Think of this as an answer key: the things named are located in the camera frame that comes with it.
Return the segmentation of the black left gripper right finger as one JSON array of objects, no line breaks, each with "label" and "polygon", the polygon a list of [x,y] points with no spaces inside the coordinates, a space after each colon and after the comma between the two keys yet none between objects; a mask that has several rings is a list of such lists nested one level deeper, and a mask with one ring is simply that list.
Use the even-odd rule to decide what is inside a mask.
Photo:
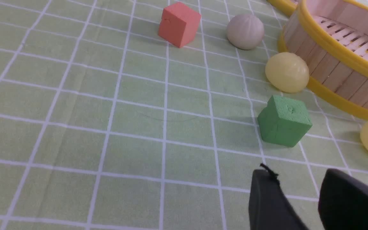
[{"label": "black left gripper right finger", "polygon": [[326,230],[368,230],[368,185],[338,169],[327,169],[318,212]]}]

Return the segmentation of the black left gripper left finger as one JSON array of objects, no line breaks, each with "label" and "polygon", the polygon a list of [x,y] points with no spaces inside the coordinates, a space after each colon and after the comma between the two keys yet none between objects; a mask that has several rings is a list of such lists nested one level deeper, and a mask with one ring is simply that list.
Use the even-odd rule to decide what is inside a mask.
[{"label": "black left gripper left finger", "polygon": [[252,174],[249,196],[251,230],[308,230],[280,187],[278,174],[265,164]]}]

